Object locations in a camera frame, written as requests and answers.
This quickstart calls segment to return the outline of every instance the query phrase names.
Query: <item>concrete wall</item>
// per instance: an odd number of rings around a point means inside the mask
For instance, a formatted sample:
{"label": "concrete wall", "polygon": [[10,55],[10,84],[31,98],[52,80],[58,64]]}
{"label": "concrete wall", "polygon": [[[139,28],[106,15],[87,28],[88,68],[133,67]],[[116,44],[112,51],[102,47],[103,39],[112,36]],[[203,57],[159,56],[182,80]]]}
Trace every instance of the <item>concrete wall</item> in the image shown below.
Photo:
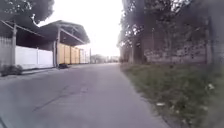
{"label": "concrete wall", "polygon": [[53,52],[16,46],[16,65],[23,69],[53,67]]}
{"label": "concrete wall", "polygon": [[12,64],[12,40],[0,37],[0,67]]}

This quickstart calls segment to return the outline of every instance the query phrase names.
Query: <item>weeds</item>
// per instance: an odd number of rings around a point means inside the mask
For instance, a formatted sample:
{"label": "weeds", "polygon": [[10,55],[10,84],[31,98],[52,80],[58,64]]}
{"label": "weeds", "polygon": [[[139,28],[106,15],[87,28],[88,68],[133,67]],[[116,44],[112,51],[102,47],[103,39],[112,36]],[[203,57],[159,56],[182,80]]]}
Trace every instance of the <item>weeds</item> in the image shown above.
{"label": "weeds", "polygon": [[221,76],[208,67],[122,65],[136,89],[153,103],[162,116],[199,128],[207,113],[209,97],[215,93],[215,78]]}

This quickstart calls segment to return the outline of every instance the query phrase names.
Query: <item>road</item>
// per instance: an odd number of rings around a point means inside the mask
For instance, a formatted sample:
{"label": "road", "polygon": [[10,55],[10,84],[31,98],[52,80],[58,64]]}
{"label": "road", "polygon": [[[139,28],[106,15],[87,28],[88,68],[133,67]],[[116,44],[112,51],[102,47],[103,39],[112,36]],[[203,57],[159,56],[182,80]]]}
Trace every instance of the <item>road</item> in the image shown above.
{"label": "road", "polygon": [[0,81],[3,128],[167,128],[118,64]]}

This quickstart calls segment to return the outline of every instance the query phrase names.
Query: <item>crack in road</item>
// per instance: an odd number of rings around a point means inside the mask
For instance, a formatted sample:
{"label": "crack in road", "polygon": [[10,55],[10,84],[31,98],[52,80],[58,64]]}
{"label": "crack in road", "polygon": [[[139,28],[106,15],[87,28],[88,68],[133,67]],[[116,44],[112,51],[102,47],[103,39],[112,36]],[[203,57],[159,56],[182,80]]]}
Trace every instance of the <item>crack in road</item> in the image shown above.
{"label": "crack in road", "polygon": [[8,128],[1,117],[0,117],[0,124],[2,125],[3,128]]}
{"label": "crack in road", "polygon": [[[59,96],[57,96],[57,97],[55,97],[55,98],[49,100],[48,102],[46,102],[46,103],[44,103],[44,104],[42,104],[42,105],[40,105],[40,106],[38,106],[38,107],[35,107],[35,108],[33,109],[33,112],[38,111],[38,110],[40,110],[40,109],[42,109],[42,108],[48,106],[49,104],[51,104],[51,103],[53,103],[53,102],[55,102],[55,101],[57,101],[57,100],[59,100],[59,99],[61,99],[61,98],[66,98],[66,97],[75,95],[76,92],[71,92],[71,93],[62,95],[62,93],[63,93],[67,88],[69,88],[69,87],[70,87],[69,85],[68,85],[68,86],[65,86],[63,89],[60,90]],[[87,89],[86,89],[86,91],[83,91],[83,88],[80,89],[80,93],[85,93],[85,92],[87,91]]]}

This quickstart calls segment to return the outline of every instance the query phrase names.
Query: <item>sky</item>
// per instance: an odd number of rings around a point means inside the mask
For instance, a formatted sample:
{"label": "sky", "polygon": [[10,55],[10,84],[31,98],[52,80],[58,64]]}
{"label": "sky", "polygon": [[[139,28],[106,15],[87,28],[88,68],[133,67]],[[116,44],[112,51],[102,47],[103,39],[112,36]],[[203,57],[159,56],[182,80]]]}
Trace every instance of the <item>sky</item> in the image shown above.
{"label": "sky", "polygon": [[118,56],[122,9],[122,0],[55,0],[54,13],[41,25],[57,20],[81,24],[90,38],[92,54]]}

